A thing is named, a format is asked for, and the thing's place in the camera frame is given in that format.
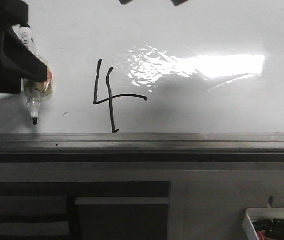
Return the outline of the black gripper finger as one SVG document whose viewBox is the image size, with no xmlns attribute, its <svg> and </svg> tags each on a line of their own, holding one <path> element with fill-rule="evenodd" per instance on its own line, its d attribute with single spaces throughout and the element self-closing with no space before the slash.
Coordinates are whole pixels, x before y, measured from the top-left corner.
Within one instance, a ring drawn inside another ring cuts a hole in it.
<svg viewBox="0 0 284 240">
<path fill-rule="evenodd" d="M 0 36 L 0 63 L 6 76 L 47 80 L 47 66 L 25 47 L 11 27 Z"/>
</svg>

